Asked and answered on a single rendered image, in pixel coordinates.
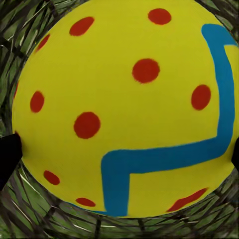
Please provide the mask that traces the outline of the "easter egg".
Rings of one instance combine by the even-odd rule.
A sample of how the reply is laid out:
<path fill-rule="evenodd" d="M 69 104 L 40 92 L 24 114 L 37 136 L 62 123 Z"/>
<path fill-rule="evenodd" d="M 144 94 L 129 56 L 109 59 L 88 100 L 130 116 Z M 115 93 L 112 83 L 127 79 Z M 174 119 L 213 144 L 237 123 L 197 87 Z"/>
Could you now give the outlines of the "easter egg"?
<path fill-rule="evenodd" d="M 235 167 L 239 46 L 194 0 L 89 0 L 36 44 L 11 120 L 23 164 L 62 201 L 119 219 L 184 211 Z"/>

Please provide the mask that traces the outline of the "wicker basket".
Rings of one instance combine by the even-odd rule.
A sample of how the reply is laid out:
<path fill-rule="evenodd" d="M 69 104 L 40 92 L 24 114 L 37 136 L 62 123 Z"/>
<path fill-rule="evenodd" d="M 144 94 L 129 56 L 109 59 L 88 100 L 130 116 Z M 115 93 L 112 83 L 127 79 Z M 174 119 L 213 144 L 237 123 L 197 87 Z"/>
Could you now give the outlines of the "wicker basket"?
<path fill-rule="evenodd" d="M 12 135 L 11 130 L 9 128 L 9 125 L 12 126 L 12 120 L 11 120 L 11 115 L 12 115 L 12 106 L 11 108 L 9 107 L 9 97 L 10 97 L 10 93 L 12 90 L 12 87 L 16 81 L 16 85 L 17 85 L 17 80 L 19 77 L 19 74 L 24 66 L 24 63 L 28 60 L 29 56 L 29 52 L 32 48 L 32 46 L 34 45 L 35 42 L 40 41 L 41 37 L 43 35 L 46 34 L 46 32 L 48 32 L 60 19 L 62 19 L 64 16 L 66 16 L 66 14 L 68 14 L 68 12 L 70 10 L 72 10 L 74 7 L 78 6 L 79 4 L 84 4 L 89 0 L 85 0 L 83 2 L 79 2 L 79 0 L 76 0 L 72 5 L 64 7 L 67 8 L 65 11 L 63 11 L 61 14 L 59 14 L 57 12 L 56 6 L 59 6 L 61 3 L 63 2 L 67 2 L 69 0 L 62 0 L 61 2 L 58 3 L 53 3 L 54 0 L 31 0 L 31 2 L 29 4 L 27 4 L 24 8 L 22 8 L 21 10 L 19 10 L 16 15 L 12 15 L 11 19 L 8 21 L 7 24 L 5 24 L 1 29 L 0 29 L 0 79 L 2 77 L 2 74 L 4 72 L 4 69 L 7 65 L 8 62 L 8 77 L 7 77 L 7 94 L 5 96 L 5 99 L 3 101 L 2 106 L 0 106 L 0 116 L 2 118 L 2 121 L 4 122 L 5 125 L 5 135 L 0 127 L 0 138 L 4 137 L 4 136 L 8 136 L 8 135 Z M 203 3 L 201 0 L 194 0 L 196 2 L 198 2 L 201 6 L 203 6 L 205 9 L 207 9 L 209 12 L 211 12 L 214 16 L 215 14 L 218 16 L 221 16 L 225 19 L 227 19 L 231 25 L 233 26 L 233 29 L 229 30 L 216 16 L 216 18 L 218 19 L 218 21 L 228 30 L 229 34 L 233 37 L 233 39 L 237 42 L 237 45 L 239 46 L 239 40 L 236 38 L 236 36 L 234 35 L 236 32 L 239 32 L 239 10 L 233 6 L 229 0 L 212 0 L 213 3 L 218 7 L 218 9 L 215 9 L 213 7 L 211 7 L 210 5 L 207 5 L 205 3 Z M 239 2 L 239 0 L 235 0 L 236 2 Z M 2 9 L 0 11 L 0 27 L 1 27 L 1 22 L 2 19 L 8 15 L 11 11 L 13 11 L 13 9 L 17 9 L 18 5 L 20 5 L 20 3 L 22 3 L 23 0 L 5 0 Z M 25 23 L 25 20 L 29 14 L 29 11 L 31 9 L 33 9 L 35 6 L 37 6 L 37 9 L 35 11 L 34 16 L 28 20 Z M 47 10 L 48 8 L 50 8 L 51 12 L 46 16 Z M 238 16 L 238 18 L 235 18 L 233 16 L 231 16 L 226 10 L 230 11 L 231 13 L 235 14 Z M 32 28 L 33 23 L 35 22 L 37 16 L 39 14 L 41 14 L 43 12 L 43 15 L 40 19 L 39 24 L 37 24 L 37 26 L 35 26 L 32 30 L 30 30 Z M 53 21 L 48 25 L 52 15 L 54 15 L 55 19 L 53 19 Z M 46 19 L 46 17 L 49 16 L 46 25 L 42 31 L 42 33 L 38 36 L 42 23 L 43 21 Z M 5 31 L 7 31 L 12 25 L 14 25 L 18 20 L 20 20 L 18 27 L 16 29 L 16 32 L 7 40 L 5 39 L 4 33 Z M 25 23 L 25 24 L 24 24 Z M 20 32 L 23 30 L 23 28 L 25 28 L 27 25 L 29 24 L 23 38 L 16 44 L 16 41 L 19 37 Z M 29 43 L 28 48 L 25 50 L 25 52 L 21 52 L 20 49 L 22 48 L 24 41 L 26 40 L 27 36 L 30 35 L 33 30 L 36 29 L 31 42 Z M 38 37 L 37 37 L 38 36 Z M 37 43 L 37 44 L 38 44 Z M 16 45 L 15 45 L 16 44 Z M 4 57 L 4 60 L 2 62 L 2 52 L 3 52 L 3 47 L 6 47 L 8 49 L 6 56 Z M 10 55 L 11 53 L 13 53 L 15 56 L 13 57 L 13 60 L 10 64 Z M 13 64 L 13 62 L 15 61 L 16 57 L 21 58 L 21 63 L 19 65 L 19 67 L 17 67 L 16 69 L 16 73 L 12 79 L 11 84 L 9 83 L 10 78 L 9 78 L 9 70 Z M 19 169 L 22 168 L 24 171 L 24 174 L 26 176 L 27 179 L 25 179 L 22 174 L 19 172 Z M 235 195 L 231 198 L 231 195 L 233 193 L 234 187 L 237 184 L 237 182 L 239 181 L 239 171 L 236 171 L 236 175 L 235 178 L 231 184 L 231 186 L 222 194 L 221 191 L 223 189 L 223 187 L 225 186 L 225 184 L 227 183 L 227 179 L 223 182 L 222 188 L 220 191 L 218 190 L 214 190 L 213 193 L 215 194 L 215 196 L 219 196 L 219 199 L 206 211 L 206 213 L 204 213 L 202 215 L 202 217 L 195 219 L 193 221 L 189 221 L 188 219 L 192 216 L 197 215 L 199 212 L 203 211 L 209 204 L 210 202 L 213 200 L 210 200 L 207 204 L 205 204 L 203 207 L 201 207 L 198 211 L 196 211 L 194 214 L 192 214 L 191 216 L 186 217 L 185 213 L 188 213 L 191 209 L 197 207 L 198 205 L 204 203 L 205 201 L 209 200 L 206 199 L 202 202 L 199 203 L 199 201 L 197 203 L 195 203 L 195 205 L 192 205 L 188 208 L 185 208 L 184 211 L 179 210 L 173 213 L 177 213 L 176 215 L 173 215 L 172 217 L 160 217 L 160 216 L 156 216 L 156 217 L 146 217 L 146 218 L 124 218 L 124 219 L 104 219 L 103 217 L 107 217 L 107 216 L 103 216 L 103 215 L 98 215 L 96 213 L 92 213 L 92 212 L 88 212 L 79 208 L 76 208 L 64 201 L 62 201 L 61 199 L 59 199 L 58 197 L 54 196 L 53 194 L 49 193 L 46 188 L 44 188 L 40 183 L 37 182 L 37 180 L 30 174 L 30 172 L 27 170 L 27 168 L 25 167 L 25 165 L 23 164 L 22 160 L 20 159 L 19 163 L 17 164 L 16 168 L 14 169 L 14 171 L 17 173 L 17 176 L 20 180 L 20 183 L 23 187 L 23 190 L 25 191 L 24 188 L 24 184 L 22 181 L 22 178 L 31 186 L 31 188 L 35 189 L 29 181 L 29 178 L 32 178 L 33 181 L 35 181 L 37 183 L 37 185 L 40 187 L 41 192 L 43 193 L 44 199 L 46 200 L 48 206 L 50 207 L 50 210 L 47 212 L 45 211 L 47 214 L 45 215 L 45 217 L 43 217 L 42 215 L 40 215 L 31 205 L 30 205 L 22 198 L 20 190 L 18 188 L 16 179 L 14 174 L 12 173 L 11 176 L 9 177 L 9 182 L 12 186 L 13 189 L 11 189 L 12 192 L 14 192 L 14 194 L 16 195 L 16 198 L 18 200 L 19 205 L 11 198 L 10 193 L 8 191 L 8 185 L 6 184 L 4 186 L 4 188 L 2 189 L 2 191 L 0 192 L 0 195 L 5 199 L 6 203 L 7 203 L 7 207 L 5 207 L 2 203 L 2 200 L 0 198 L 0 215 L 2 216 L 6 226 L 8 227 L 11 235 L 5 230 L 3 229 L 8 235 L 11 236 L 12 239 L 16 239 L 16 236 L 14 234 L 14 231 L 12 229 L 11 223 L 10 221 L 12 221 L 20 230 L 20 232 L 22 233 L 23 239 L 41 239 L 39 236 L 40 234 L 44 235 L 46 237 L 46 239 L 52 239 L 50 236 L 56 237 L 58 239 L 80 239 L 80 238 L 76 238 L 74 237 L 72 234 L 67 235 L 64 233 L 60 233 L 58 232 L 52 225 L 51 223 L 58 225 L 66 230 L 70 230 L 66 227 L 63 227 L 61 224 L 58 223 L 54 223 L 52 221 L 50 221 L 50 219 L 52 218 L 52 216 L 54 215 L 55 217 L 61 219 L 62 221 L 67 222 L 75 231 L 77 234 L 79 234 L 81 236 L 82 239 L 85 239 L 84 236 L 82 234 L 80 234 L 80 232 L 78 231 L 77 227 L 84 230 L 88 235 L 90 235 L 93 239 L 111 239 L 109 237 L 106 236 L 102 236 L 101 234 L 133 234 L 133 235 L 137 235 L 139 236 L 139 239 L 213 239 L 217 233 L 220 233 L 222 231 L 226 231 L 222 237 L 220 237 L 220 239 L 226 239 L 228 235 L 230 235 L 230 233 L 235 229 L 235 227 L 238 226 L 239 224 L 239 218 L 227 223 L 227 221 L 231 218 L 231 216 L 236 212 L 239 211 L 239 204 L 236 203 L 237 198 L 239 196 L 239 190 L 235 193 Z M 36 189 L 35 189 L 36 190 Z M 25 191 L 25 194 L 27 195 L 27 192 Z M 29 213 L 27 211 L 26 206 L 27 205 L 34 213 L 35 216 L 37 215 L 40 219 L 41 222 L 39 222 L 39 224 L 37 224 L 30 216 Z M 225 205 L 222 209 L 215 211 L 211 214 L 209 214 L 213 209 L 215 209 L 216 207 L 220 207 L 222 205 Z M 221 217 L 220 219 L 218 219 L 218 217 L 221 215 L 221 213 L 229 206 L 233 206 L 235 207 L 235 210 L 223 217 Z M 71 215 L 69 213 L 66 213 L 65 211 L 61 210 L 61 208 L 66 208 L 66 209 L 71 209 L 77 212 L 78 215 L 81 216 L 77 217 L 75 215 Z M 33 231 L 30 230 L 30 228 L 28 228 L 19 218 L 18 215 L 16 213 L 16 210 L 19 211 L 19 213 L 21 215 L 23 215 L 30 223 L 30 225 L 33 228 Z M 200 227 L 199 229 L 196 229 L 194 226 L 201 220 L 203 220 L 204 218 L 215 214 L 219 212 L 216 217 L 211 221 L 211 223 Z M 92 221 L 89 222 L 83 215 L 81 215 L 80 213 L 86 214 L 86 216 Z M 36 216 L 36 218 L 37 218 Z M 68 218 L 71 217 L 72 219 L 77 219 L 77 220 L 82 220 L 84 222 L 87 222 L 94 230 L 95 233 L 88 231 L 86 229 L 84 229 L 83 227 L 79 227 L 74 225 L 70 219 Z M 227 218 L 225 219 L 224 222 L 221 223 L 221 225 L 206 233 L 206 230 L 215 222 L 225 218 L 227 216 Z M 160 219 L 163 218 L 165 220 L 160 221 L 160 223 L 167 221 L 167 220 L 176 220 L 175 222 L 172 222 L 170 224 L 155 224 L 155 225 L 149 225 L 147 226 L 147 228 L 150 227 L 156 227 L 156 226 L 163 226 L 155 231 L 145 231 L 146 230 L 146 226 L 143 224 L 144 219 L 149 219 L 153 220 L 153 219 Z M 135 226 L 132 224 L 128 224 L 128 223 L 124 223 L 121 221 L 134 221 L 137 222 L 139 224 L 139 226 Z M 125 226 L 120 226 L 117 225 L 116 223 L 114 223 L 113 221 L 117 221 L 120 223 L 125 224 Z M 101 226 L 102 222 L 106 222 L 111 224 L 111 226 Z M 177 223 L 181 223 L 181 222 L 185 222 L 185 224 L 183 224 L 182 226 L 176 228 L 176 229 L 172 229 L 171 232 L 168 232 L 167 234 L 164 234 L 161 237 L 152 237 L 160 232 L 163 231 L 167 231 L 168 228 L 176 225 Z M 124 232 L 101 232 L 101 228 L 110 228 L 110 227 L 118 227 L 124 230 Z M 134 227 L 140 230 L 140 232 L 132 232 L 131 230 L 126 229 L 125 227 Z M 184 228 L 189 228 L 191 230 L 190 233 L 185 234 L 184 236 L 168 236 L 171 235 L 174 232 L 177 232 L 181 229 Z"/>

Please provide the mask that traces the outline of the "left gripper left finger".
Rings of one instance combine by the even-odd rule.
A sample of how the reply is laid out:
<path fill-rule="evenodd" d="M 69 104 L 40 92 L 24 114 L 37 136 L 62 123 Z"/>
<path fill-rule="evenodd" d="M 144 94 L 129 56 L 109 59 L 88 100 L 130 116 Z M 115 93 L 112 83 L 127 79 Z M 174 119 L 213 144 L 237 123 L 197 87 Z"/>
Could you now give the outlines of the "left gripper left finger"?
<path fill-rule="evenodd" d="M 22 150 L 17 133 L 0 138 L 0 192 L 21 158 Z"/>

